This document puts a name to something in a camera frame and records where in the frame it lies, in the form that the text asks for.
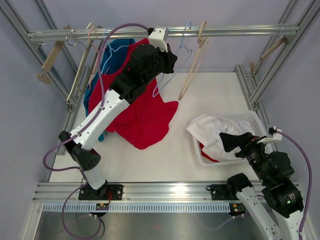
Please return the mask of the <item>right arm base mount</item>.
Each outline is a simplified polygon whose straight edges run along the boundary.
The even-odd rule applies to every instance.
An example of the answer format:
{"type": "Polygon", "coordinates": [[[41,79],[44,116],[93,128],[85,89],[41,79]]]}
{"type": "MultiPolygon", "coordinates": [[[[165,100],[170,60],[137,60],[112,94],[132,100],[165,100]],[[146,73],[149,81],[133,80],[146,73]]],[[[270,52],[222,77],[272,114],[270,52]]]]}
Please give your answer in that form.
{"type": "Polygon", "coordinates": [[[238,200],[236,193],[241,192],[246,187],[253,187],[253,185],[247,183],[211,184],[206,186],[206,190],[210,192],[211,199],[214,201],[238,200]]]}

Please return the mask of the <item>magenta t shirt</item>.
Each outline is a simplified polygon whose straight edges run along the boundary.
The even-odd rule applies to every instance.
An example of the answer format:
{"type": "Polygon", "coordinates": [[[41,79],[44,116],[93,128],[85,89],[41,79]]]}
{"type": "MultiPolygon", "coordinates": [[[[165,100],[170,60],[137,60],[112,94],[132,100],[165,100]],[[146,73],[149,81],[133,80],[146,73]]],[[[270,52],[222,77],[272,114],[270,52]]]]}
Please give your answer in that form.
{"type": "MultiPolygon", "coordinates": [[[[110,84],[120,75],[135,48],[147,43],[149,43],[149,40],[144,38],[129,45],[125,62],[116,73],[98,74],[99,82],[96,83],[93,96],[89,100],[89,113],[100,104],[102,92],[106,92],[110,84]]],[[[128,120],[122,121],[125,123],[125,126],[121,129],[120,133],[130,136],[133,141],[132,145],[139,150],[144,150],[156,144],[167,135],[170,121],[173,119],[179,106],[177,101],[164,102],[160,95],[153,96],[156,86],[157,81],[153,80],[147,86],[146,91],[131,104],[135,105],[134,121],[131,121],[130,124],[128,124],[128,120]]],[[[112,123],[105,129],[107,132],[112,123]]]]}

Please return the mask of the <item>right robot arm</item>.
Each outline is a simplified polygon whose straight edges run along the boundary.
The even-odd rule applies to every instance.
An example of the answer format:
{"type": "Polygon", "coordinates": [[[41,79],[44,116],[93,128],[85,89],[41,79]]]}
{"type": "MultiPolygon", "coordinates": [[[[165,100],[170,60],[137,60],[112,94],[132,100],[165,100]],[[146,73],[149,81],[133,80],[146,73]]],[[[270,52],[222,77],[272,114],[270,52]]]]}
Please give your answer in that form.
{"type": "Polygon", "coordinates": [[[303,240],[304,225],[307,218],[312,188],[311,164],[302,147],[280,129],[269,128],[269,135],[258,137],[250,132],[241,135],[220,133],[225,152],[235,148],[238,158],[246,159],[261,182],[263,197],[272,209],[277,221],[268,214],[259,202],[258,196],[248,177],[244,173],[231,176],[226,182],[226,193],[232,199],[238,199],[248,210],[262,236],[267,240],[303,240]],[[265,145],[279,142],[285,137],[291,141],[303,155],[308,169],[308,187],[306,197],[294,185],[290,177],[294,173],[288,154],[280,151],[265,152],[265,145]]]}

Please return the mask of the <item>white t shirt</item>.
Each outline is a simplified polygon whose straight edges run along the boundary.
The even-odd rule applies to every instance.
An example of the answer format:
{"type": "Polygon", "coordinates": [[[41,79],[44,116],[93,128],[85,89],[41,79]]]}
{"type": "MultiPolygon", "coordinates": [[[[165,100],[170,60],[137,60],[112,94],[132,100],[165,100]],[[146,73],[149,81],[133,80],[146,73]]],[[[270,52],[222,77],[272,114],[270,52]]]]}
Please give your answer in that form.
{"type": "Polygon", "coordinates": [[[202,155],[215,162],[236,160],[235,153],[240,150],[237,147],[231,152],[225,152],[220,133],[231,135],[255,133],[248,121],[217,114],[200,115],[194,118],[186,129],[202,145],[202,155]]]}

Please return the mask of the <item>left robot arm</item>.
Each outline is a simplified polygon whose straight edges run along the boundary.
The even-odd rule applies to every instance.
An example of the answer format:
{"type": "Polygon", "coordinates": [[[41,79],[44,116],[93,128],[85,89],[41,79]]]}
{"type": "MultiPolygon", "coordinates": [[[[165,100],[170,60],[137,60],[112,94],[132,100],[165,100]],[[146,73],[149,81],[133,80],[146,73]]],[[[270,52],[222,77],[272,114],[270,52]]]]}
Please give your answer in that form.
{"type": "Polygon", "coordinates": [[[147,86],[159,74],[172,74],[177,59],[170,46],[137,45],[100,103],[77,128],[59,134],[59,140],[83,171],[90,186],[89,193],[95,199],[103,199],[108,188],[99,167],[101,156],[94,150],[96,140],[118,115],[146,92],[147,86]]]}

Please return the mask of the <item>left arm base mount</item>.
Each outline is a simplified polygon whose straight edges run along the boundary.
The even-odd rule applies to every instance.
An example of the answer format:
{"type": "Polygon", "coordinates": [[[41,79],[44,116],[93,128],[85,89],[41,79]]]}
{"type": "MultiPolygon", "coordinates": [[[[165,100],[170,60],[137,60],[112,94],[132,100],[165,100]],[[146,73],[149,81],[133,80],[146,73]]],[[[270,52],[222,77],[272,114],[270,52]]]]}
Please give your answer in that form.
{"type": "Polygon", "coordinates": [[[122,184],[104,184],[95,190],[90,185],[80,189],[78,199],[81,201],[121,201],[124,186],[122,184]]]}

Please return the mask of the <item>beige plastic hanger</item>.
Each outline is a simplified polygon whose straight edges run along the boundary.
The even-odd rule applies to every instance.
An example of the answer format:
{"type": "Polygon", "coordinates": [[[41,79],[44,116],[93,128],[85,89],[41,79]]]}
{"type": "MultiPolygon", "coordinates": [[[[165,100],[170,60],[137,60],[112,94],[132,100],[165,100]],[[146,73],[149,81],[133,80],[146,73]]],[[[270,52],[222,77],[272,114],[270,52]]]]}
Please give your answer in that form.
{"type": "Polygon", "coordinates": [[[203,36],[203,31],[205,30],[205,27],[207,25],[206,21],[203,21],[197,35],[197,43],[198,43],[198,50],[195,54],[195,57],[193,59],[193,63],[191,65],[191,68],[188,72],[188,75],[183,83],[183,86],[179,92],[178,100],[181,101],[183,97],[185,96],[186,92],[190,88],[193,80],[195,79],[198,70],[201,66],[201,63],[206,55],[207,48],[209,45],[208,37],[203,36]]]}

